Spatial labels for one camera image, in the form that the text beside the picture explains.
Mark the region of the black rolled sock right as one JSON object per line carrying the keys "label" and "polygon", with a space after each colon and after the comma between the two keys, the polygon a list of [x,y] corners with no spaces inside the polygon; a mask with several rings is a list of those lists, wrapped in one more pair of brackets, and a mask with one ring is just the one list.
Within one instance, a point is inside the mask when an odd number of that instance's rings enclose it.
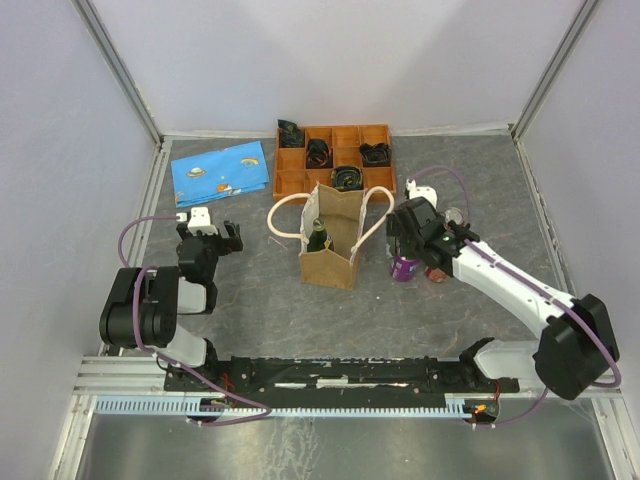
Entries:
{"label": "black rolled sock right", "polygon": [[359,153],[364,167],[388,167],[391,164],[392,149],[387,143],[363,143],[359,147]]}

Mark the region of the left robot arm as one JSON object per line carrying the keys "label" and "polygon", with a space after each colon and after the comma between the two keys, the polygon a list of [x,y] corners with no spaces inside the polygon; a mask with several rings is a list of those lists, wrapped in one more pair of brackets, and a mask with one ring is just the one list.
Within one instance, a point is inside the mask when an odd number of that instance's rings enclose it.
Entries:
{"label": "left robot arm", "polygon": [[119,269],[100,316],[99,332],[110,347],[150,349],[188,366],[187,379],[209,390],[221,378],[212,343],[178,325],[180,315],[211,313],[221,257],[243,250],[240,226],[226,220],[225,236],[208,220],[178,223],[177,264],[153,268],[143,278],[134,267]]}

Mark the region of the wooden compartment tray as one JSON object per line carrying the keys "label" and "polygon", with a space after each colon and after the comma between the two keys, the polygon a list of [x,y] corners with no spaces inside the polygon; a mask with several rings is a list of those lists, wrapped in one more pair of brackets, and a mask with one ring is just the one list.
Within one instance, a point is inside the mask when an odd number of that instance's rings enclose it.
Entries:
{"label": "wooden compartment tray", "polygon": [[[280,200],[293,193],[309,193],[318,183],[330,186],[332,170],[342,165],[355,165],[361,168],[366,189],[382,186],[391,193],[397,191],[391,131],[388,125],[298,126],[305,132],[304,148],[281,148],[278,127],[276,130],[274,199]],[[306,167],[306,147],[312,138],[325,140],[331,148],[333,163],[331,168],[309,169]],[[391,164],[388,167],[364,167],[359,147],[363,143],[374,145],[380,142],[390,145]]]}

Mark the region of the dark rolled sock front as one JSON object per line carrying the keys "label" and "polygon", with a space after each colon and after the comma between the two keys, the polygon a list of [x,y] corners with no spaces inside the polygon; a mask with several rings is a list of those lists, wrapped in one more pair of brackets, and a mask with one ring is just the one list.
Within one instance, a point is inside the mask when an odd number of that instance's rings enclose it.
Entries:
{"label": "dark rolled sock front", "polygon": [[331,186],[341,192],[363,190],[362,169],[355,165],[342,165],[334,168],[331,173]]}

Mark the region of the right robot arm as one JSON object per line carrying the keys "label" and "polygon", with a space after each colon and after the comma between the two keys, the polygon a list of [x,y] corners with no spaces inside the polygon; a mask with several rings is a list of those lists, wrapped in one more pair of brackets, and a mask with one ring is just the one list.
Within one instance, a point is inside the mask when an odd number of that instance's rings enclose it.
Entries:
{"label": "right robot arm", "polygon": [[600,299],[591,294],[577,298],[515,267],[469,226],[438,212],[431,192],[391,203],[385,216],[366,229],[369,196],[379,191],[339,193],[319,187],[300,194],[305,204],[294,234],[277,229],[274,215],[267,215],[273,235],[299,241],[302,282],[353,289],[362,245],[385,227],[394,254],[473,286],[537,338],[536,343],[491,340],[481,346],[458,368],[467,389],[481,391],[499,377],[536,375],[556,396],[573,400],[589,387],[620,385],[619,350]]}

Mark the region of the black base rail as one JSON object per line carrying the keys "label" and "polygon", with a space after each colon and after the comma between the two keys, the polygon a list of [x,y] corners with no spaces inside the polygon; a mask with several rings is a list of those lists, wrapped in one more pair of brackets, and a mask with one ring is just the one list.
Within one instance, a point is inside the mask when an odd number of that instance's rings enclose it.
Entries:
{"label": "black base rail", "polygon": [[446,394],[488,394],[520,391],[519,381],[490,379],[470,360],[434,357],[367,359],[284,359],[233,357],[217,360],[210,372],[166,368],[164,389],[207,391],[211,383],[272,406],[344,404],[383,400],[417,404],[438,402]]}

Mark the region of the blue space-print cloth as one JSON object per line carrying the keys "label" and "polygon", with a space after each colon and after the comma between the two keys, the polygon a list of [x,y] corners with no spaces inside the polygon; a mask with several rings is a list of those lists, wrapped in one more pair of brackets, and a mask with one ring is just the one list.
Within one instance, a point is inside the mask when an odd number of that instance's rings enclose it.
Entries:
{"label": "blue space-print cloth", "polygon": [[263,190],[270,180],[260,141],[173,160],[171,173],[177,208]]}

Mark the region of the dark rolled sock top-left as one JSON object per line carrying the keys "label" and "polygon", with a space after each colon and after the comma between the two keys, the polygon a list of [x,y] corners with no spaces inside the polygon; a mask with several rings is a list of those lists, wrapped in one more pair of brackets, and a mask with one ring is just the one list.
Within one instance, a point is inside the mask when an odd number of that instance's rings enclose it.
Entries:
{"label": "dark rolled sock top-left", "polygon": [[277,124],[281,148],[305,147],[305,132],[295,122],[279,119]]}

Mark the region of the green glass bottle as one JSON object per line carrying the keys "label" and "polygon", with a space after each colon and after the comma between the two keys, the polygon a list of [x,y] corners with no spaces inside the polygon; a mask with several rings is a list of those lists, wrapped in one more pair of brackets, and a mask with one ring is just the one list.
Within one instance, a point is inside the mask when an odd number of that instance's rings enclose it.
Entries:
{"label": "green glass bottle", "polygon": [[322,250],[334,250],[333,240],[329,235],[323,219],[316,218],[312,224],[313,230],[309,236],[307,243],[307,251],[309,253]]}

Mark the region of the purple soda can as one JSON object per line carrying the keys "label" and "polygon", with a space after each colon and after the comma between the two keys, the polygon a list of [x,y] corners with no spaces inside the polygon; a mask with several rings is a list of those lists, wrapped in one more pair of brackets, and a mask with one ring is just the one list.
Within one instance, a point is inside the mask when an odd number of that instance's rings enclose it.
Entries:
{"label": "purple soda can", "polygon": [[444,211],[445,222],[449,224],[453,222],[459,226],[465,226],[466,220],[464,217],[464,213],[457,207],[449,207]]}
{"label": "purple soda can", "polygon": [[419,265],[419,260],[396,255],[391,262],[390,275],[395,281],[408,282],[414,278]]}

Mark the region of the red soda can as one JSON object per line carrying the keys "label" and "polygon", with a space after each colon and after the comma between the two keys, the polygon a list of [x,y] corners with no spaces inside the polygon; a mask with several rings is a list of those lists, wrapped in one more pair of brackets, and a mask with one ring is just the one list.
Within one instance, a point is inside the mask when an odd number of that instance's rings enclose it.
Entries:
{"label": "red soda can", "polygon": [[433,283],[443,283],[450,278],[450,276],[443,270],[432,267],[427,267],[425,269],[425,276]]}

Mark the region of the dark rolled sock middle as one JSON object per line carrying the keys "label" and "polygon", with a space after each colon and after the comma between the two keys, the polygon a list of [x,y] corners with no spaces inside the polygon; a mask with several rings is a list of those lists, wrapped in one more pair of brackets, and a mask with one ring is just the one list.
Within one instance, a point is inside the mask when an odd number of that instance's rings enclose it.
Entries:
{"label": "dark rolled sock middle", "polygon": [[320,138],[310,139],[306,147],[305,162],[309,169],[331,168],[332,151],[327,142]]}

